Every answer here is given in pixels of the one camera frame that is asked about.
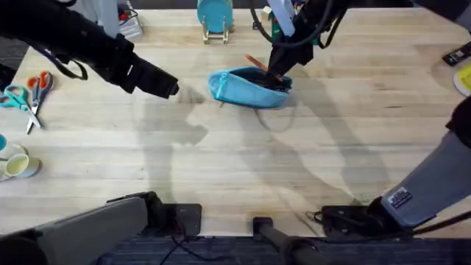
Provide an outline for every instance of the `scissors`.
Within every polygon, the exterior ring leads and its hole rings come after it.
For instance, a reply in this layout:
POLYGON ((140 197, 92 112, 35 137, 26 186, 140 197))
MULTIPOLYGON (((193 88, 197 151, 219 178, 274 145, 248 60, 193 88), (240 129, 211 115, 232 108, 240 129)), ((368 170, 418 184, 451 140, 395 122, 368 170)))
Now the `scissors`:
POLYGON ((29 120, 41 128, 38 118, 29 108, 27 99, 28 92, 25 88, 20 85, 9 85, 5 88, 3 95, 0 95, 0 107, 16 107, 24 111, 29 116, 29 120))
MULTIPOLYGON (((46 94, 51 90, 53 83, 52 74, 48 71, 42 71, 39 77, 30 77, 28 80, 28 88, 32 91, 32 112, 36 115, 42 101, 46 98, 46 94)), ((33 121, 28 121, 26 133, 31 131, 33 121)))

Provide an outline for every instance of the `teal object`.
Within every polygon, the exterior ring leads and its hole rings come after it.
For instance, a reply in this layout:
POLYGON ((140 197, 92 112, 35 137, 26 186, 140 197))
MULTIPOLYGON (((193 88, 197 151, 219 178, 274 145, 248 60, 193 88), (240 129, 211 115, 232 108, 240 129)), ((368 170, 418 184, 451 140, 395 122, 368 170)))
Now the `teal object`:
POLYGON ((2 151, 7 146, 7 139, 5 136, 0 135, 0 151, 2 151))
POLYGON ((232 0, 199 0, 197 7, 199 22, 203 23, 203 16, 206 20, 206 28, 213 33, 224 31, 222 26, 224 17, 229 29, 233 24, 233 3, 232 0))
POLYGON ((28 93, 25 88, 20 85, 9 85, 5 88, 3 94, 3 96, 0 96, 0 107, 16 107, 22 111, 28 111, 28 93))
POLYGON ((274 91, 253 83, 261 82, 264 76, 265 72, 257 67, 232 68, 211 74, 208 83, 213 98, 222 102, 256 108, 281 107, 289 97, 292 79, 283 77, 284 91, 274 91))

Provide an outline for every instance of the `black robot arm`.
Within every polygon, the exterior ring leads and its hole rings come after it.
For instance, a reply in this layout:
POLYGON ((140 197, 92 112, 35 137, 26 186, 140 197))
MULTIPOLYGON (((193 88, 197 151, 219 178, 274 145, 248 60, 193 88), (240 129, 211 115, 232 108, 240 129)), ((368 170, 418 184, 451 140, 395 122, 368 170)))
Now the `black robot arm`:
POLYGON ((118 34, 112 38, 103 28, 56 0, 0 0, 0 35, 19 39, 46 55, 69 77, 86 80, 62 63, 78 60, 88 64, 106 82, 127 93, 142 91, 168 98, 179 88, 177 78, 140 58, 134 44, 118 34))

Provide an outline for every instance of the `mug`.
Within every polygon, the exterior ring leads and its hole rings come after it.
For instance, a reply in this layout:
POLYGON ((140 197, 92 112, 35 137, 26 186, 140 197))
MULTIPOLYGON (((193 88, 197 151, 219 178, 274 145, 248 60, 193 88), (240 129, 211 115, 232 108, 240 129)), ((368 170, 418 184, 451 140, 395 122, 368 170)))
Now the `mug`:
POLYGON ((31 177, 38 172, 40 160, 26 154, 13 155, 7 162, 5 172, 11 177, 31 177))

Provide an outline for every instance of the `blue pouch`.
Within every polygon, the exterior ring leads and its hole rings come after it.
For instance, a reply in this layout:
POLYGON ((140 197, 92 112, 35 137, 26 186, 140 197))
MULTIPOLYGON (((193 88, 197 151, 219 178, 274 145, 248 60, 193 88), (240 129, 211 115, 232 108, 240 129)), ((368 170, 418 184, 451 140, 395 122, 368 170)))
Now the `blue pouch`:
POLYGON ((272 90, 258 85, 264 77, 265 72, 257 67, 240 67, 217 71, 208 82, 216 100, 257 108, 280 107, 288 98, 293 81, 283 77, 283 83, 272 90))

